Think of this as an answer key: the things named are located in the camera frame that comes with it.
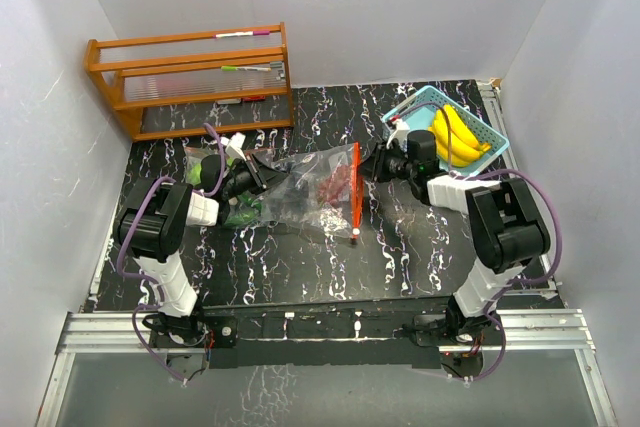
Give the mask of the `red fake grape bunch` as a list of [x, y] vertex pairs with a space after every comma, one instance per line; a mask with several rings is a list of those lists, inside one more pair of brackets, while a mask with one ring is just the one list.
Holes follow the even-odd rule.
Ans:
[[351, 192], [351, 169], [349, 166], [339, 166], [332, 174], [322, 180], [316, 190], [316, 198], [320, 205], [336, 206]]

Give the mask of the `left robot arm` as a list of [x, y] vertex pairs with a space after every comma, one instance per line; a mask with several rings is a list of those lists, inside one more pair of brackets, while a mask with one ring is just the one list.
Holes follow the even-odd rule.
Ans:
[[[225, 165], [220, 156], [209, 155], [193, 182], [146, 178], [134, 184], [116, 216], [113, 236], [120, 246], [119, 274], [144, 280], [154, 290], [156, 306], [143, 320], [146, 327], [185, 346], [215, 338], [180, 257], [184, 232], [226, 223], [233, 199], [266, 193], [287, 177], [255, 156]], [[139, 274], [124, 270], [125, 255], [134, 259]]]

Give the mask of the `clear bag with green food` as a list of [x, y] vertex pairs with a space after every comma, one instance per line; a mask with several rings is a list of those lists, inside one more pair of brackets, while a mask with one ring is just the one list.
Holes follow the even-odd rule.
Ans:
[[278, 185], [286, 175], [246, 153], [234, 139], [222, 140], [222, 152], [187, 150], [185, 180], [191, 184], [186, 224], [231, 225], [229, 217], [241, 197], [250, 201]]

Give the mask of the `clear zip bag red seal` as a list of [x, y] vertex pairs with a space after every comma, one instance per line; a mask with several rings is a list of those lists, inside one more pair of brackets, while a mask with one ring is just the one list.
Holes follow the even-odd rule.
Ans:
[[[340, 145], [328, 150], [295, 154], [282, 159], [275, 159], [271, 152], [258, 156], [275, 168], [282, 159], [294, 162], [313, 162], [315, 167], [309, 175], [309, 205], [302, 210], [295, 209], [290, 203], [280, 203], [273, 196], [271, 189], [260, 195], [261, 219], [265, 222], [286, 224], [300, 230], [315, 230], [326, 235], [356, 240], [361, 233], [362, 208], [364, 198], [364, 181], [358, 174], [361, 161], [360, 145]], [[316, 198], [318, 184], [329, 177], [339, 166], [351, 169], [351, 192], [348, 198], [336, 206], [320, 205]]]

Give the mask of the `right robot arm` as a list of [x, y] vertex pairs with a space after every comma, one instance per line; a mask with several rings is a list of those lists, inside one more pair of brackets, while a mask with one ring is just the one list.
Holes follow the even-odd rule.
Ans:
[[440, 167], [435, 136], [411, 131], [407, 146], [378, 143], [358, 166], [364, 178], [385, 183], [406, 180], [421, 203], [467, 216], [476, 259], [464, 283], [449, 298], [444, 316], [415, 316], [403, 331], [418, 345], [431, 340], [466, 344], [497, 326], [498, 300], [534, 258], [551, 245], [548, 229], [526, 181], [467, 180]]

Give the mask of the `yellow fake banana bunch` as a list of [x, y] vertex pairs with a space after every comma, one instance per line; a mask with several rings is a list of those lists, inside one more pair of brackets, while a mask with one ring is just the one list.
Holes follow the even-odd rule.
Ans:
[[453, 167], [467, 167], [491, 149], [489, 143], [478, 140], [450, 104], [436, 112], [427, 130], [435, 136], [437, 155]]

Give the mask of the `dark fake grape bunch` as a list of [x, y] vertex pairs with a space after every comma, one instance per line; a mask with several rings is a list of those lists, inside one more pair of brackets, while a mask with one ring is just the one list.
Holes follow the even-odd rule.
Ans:
[[282, 159], [275, 168], [286, 174], [286, 178], [275, 188], [273, 196], [280, 203], [290, 203], [302, 210], [309, 205], [309, 175], [315, 167], [313, 162], [294, 162]]

